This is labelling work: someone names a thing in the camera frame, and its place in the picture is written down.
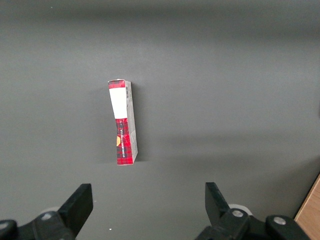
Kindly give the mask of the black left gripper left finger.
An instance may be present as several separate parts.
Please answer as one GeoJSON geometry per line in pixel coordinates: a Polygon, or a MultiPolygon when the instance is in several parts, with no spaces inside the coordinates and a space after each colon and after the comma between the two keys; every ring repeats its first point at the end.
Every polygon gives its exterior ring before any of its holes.
{"type": "Polygon", "coordinates": [[[58,208],[18,227],[19,240],[74,240],[93,210],[92,185],[81,184],[58,208]]]}

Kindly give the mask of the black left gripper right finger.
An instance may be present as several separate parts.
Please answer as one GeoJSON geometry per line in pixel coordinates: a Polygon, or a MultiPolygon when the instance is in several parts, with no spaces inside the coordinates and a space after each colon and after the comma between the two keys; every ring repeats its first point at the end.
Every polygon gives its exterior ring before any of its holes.
{"type": "Polygon", "coordinates": [[[214,182],[205,184],[205,210],[210,225],[202,230],[197,240],[269,239],[265,223],[238,207],[229,207],[214,182]]]}

